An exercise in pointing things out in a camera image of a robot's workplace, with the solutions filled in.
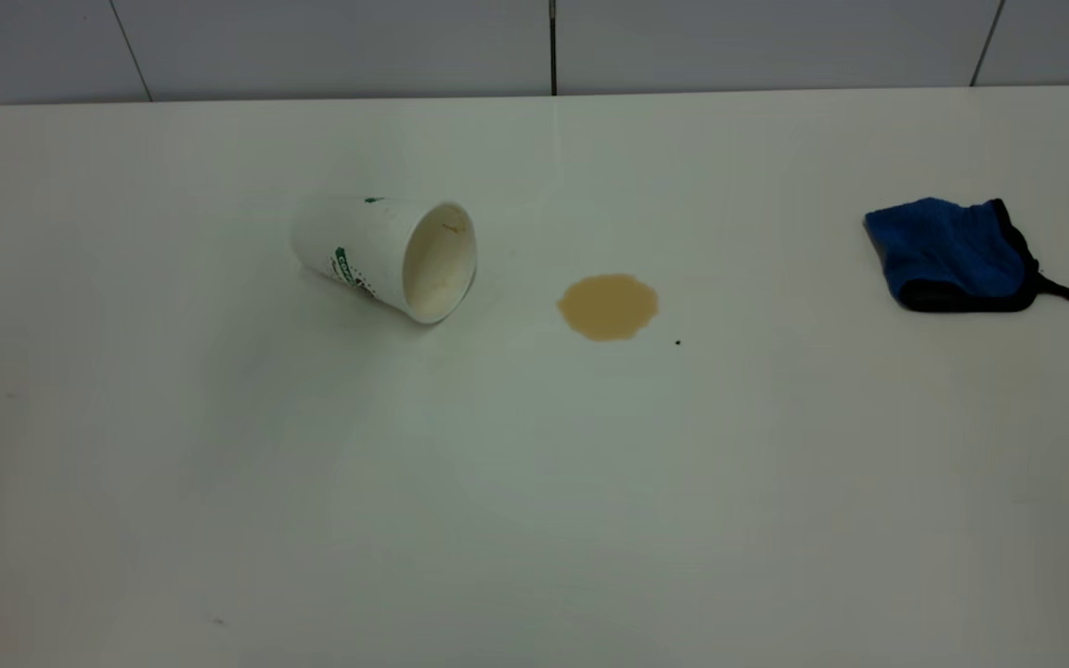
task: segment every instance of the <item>table surface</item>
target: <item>table surface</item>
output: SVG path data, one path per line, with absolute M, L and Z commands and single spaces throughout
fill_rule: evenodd
M 330 193 L 463 203 L 453 316 Z M 0 667 L 1069 665 L 1069 304 L 900 309 L 924 196 L 1069 284 L 1069 88 L 3 107 Z

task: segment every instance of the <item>black towel trim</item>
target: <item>black towel trim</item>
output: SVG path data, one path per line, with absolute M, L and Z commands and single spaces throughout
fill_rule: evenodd
M 1001 223 L 1001 233 L 1005 242 L 1013 247 L 1013 251 L 1025 265 L 1025 279 L 1022 286 L 1007 297 L 977 297 L 963 292 L 956 283 L 945 280 L 908 280 L 902 291 L 898 292 L 898 300 L 907 308 L 925 313 L 1010 313 L 1025 310 L 1034 304 L 1039 293 L 1047 292 L 1069 300 L 1069 288 L 1057 284 L 1045 278 L 1038 270 L 1038 261 L 1031 254 L 1031 247 L 1025 242 L 1025 235 L 1013 228 L 1009 218 L 1009 209 L 1005 202 L 993 200 L 996 220 Z

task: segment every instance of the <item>blue microfiber towel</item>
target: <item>blue microfiber towel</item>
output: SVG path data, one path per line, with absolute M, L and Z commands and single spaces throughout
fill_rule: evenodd
M 896 300 L 920 312 L 1013 312 L 1069 288 L 1038 271 L 1001 200 L 974 207 L 928 198 L 865 216 Z

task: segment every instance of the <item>stain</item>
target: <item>stain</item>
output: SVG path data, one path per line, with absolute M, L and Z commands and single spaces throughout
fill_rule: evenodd
M 657 293 L 629 274 L 590 276 L 568 288 L 559 312 L 591 341 L 624 341 L 657 315 Z

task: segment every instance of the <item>white paper cup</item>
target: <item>white paper cup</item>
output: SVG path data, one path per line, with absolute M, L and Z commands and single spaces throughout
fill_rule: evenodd
M 476 270 L 472 220 L 452 202 L 313 200 L 292 226 L 292 249 L 309 269 L 423 323 L 448 316 Z

